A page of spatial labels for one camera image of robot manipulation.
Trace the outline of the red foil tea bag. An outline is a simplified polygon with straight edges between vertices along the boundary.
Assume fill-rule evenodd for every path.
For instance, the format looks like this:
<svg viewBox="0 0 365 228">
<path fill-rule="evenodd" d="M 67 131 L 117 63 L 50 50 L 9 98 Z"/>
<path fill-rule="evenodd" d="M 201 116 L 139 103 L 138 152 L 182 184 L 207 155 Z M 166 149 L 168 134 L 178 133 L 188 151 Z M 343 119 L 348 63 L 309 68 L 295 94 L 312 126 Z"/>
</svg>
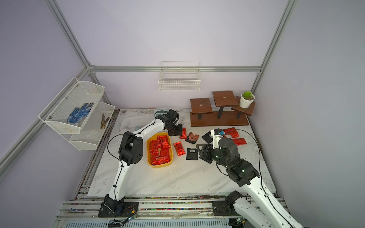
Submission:
<svg viewBox="0 0 365 228">
<path fill-rule="evenodd" d="M 237 146 L 240 146 L 240 145 L 246 145 L 247 142 L 244 138 L 233 138 L 233 142 L 237 145 Z"/>
<path fill-rule="evenodd" d="M 183 148 L 181 142 L 174 143 L 174 147 L 175 147 L 175 151 L 179 157 L 186 154 L 185 149 Z"/>
<path fill-rule="evenodd" d="M 236 129 L 234 127 L 233 128 L 226 128 L 226 129 L 223 129 L 223 131 L 224 131 L 225 135 L 230 135 L 232 133 L 235 133 Z"/>
<path fill-rule="evenodd" d="M 237 130 L 230 130 L 230 136 L 233 138 L 233 139 L 235 139 L 235 138 L 239 138 L 240 136 L 239 136 L 239 133 L 238 133 L 238 131 Z"/>
<path fill-rule="evenodd" d="M 183 128 L 181 131 L 181 135 L 180 135 L 180 139 L 187 139 L 187 133 L 186 133 L 186 128 Z"/>
</svg>

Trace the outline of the black barcode tea bag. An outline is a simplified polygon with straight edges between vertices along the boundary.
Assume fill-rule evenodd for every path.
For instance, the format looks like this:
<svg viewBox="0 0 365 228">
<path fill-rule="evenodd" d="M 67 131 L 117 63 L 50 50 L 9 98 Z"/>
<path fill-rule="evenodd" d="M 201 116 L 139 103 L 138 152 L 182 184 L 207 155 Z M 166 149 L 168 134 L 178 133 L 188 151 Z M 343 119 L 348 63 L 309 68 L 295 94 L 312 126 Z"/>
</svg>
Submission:
<svg viewBox="0 0 365 228">
<path fill-rule="evenodd" d="M 213 142 L 213 137 L 211 136 L 211 132 L 207 132 L 202 136 L 202 139 L 207 143 L 210 144 Z"/>
<path fill-rule="evenodd" d="M 187 160 L 197 161 L 198 157 L 199 157 L 199 153 L 198 153 L 197 148 L 188 148 L 187 149 L 187 154 L 186 154 Z"/>
</svg>

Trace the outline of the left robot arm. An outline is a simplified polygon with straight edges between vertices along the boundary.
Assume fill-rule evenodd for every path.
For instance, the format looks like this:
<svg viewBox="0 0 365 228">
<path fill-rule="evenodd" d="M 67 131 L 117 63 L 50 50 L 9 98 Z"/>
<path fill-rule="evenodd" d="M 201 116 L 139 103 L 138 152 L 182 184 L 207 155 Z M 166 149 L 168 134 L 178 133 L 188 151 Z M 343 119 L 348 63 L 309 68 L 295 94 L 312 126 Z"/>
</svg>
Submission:
<svg viewBox="0 0 365 228">
<path fill-rule="evenodd" d="M 107 200 L 119 202 L 125 198 L 127 184 L 132 175 L 133 169 L 143 157 L 144 144 L 153 135 L 166 130 L 169 136 L 177 136 L 182 132 L 182 124 L 178 123 L 180 115 L 177 111 L 170 109 L 161 114 L 155 114 L 154 119 L 142 129 L 122 134 L 122 140 L 118 149 L 119 167 L 113 186 L 106 195 Z"/>
</svg>

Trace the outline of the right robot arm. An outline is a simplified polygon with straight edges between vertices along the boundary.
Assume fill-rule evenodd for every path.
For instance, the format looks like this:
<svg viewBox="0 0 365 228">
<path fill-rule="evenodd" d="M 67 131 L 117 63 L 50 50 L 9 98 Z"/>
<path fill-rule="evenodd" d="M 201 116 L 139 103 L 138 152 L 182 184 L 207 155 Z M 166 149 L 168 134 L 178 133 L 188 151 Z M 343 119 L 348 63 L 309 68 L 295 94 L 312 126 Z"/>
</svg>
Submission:
<svg viewBox="0 0 365 228">
<path fill-rule="evenodd" d="M 226 168 L 228 177 L 238 184 L 258 205 L 256 209 L 238 191 L 225 197 L 224 214 L 238 214 L 256 228 L 302 228 L 279 203 L 263 182 L 259 171 L 240 157 L 238 147 L 230 138 L 217 137 L 213 144 L 198 144 L 204 160 L 215 161 Z"/>
</svg>

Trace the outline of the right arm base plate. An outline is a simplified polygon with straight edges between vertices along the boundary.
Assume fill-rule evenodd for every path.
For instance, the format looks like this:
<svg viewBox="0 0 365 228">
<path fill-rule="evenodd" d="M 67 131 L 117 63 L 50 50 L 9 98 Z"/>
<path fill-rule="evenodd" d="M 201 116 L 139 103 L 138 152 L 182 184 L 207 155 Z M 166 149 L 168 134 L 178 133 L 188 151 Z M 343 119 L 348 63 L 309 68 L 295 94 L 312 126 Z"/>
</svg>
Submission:
<svg viewBox="0 0 365 228">
<path fill-rule="evenodd" d="M 212 202 L 214 216 L 239 216 L 234 209 L 234 203 L 243 195 L 237 191 L 231 192 L 224 200 L 215 200 Z"/>
</svg>

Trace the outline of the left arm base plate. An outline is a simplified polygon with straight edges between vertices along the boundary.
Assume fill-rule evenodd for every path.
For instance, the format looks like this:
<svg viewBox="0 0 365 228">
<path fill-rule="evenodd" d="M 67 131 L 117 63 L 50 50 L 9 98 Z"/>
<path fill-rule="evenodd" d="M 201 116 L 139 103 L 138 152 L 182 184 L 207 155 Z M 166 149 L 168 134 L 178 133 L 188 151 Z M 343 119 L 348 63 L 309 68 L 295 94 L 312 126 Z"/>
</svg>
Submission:
<svg viewBox="0 0 365 228">
<path fill-rule="evenodd" d="M 135 215 L 138 211 L 139 202 L 126 202 L 125 199 L 116 201 L 112 199 L 109 194 L 104 197 L 101 204 L 98 217 L 99 218 L 111 218 L 111 217 L 123 217 L 129 218 Z"/>
</svg>

